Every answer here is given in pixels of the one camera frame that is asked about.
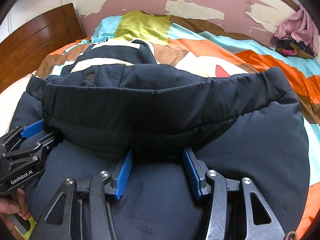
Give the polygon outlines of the person's left hand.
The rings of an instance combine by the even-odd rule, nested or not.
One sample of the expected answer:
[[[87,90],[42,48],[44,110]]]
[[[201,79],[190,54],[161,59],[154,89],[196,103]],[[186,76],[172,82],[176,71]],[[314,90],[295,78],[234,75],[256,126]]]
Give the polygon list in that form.
[[[9,215],[18,214],[24,220],[31,218],[31,213],[25,202],[25,191],[19,188],[11,195],[11,199],[1,196],[1,218],[4,222],[10,221]]]

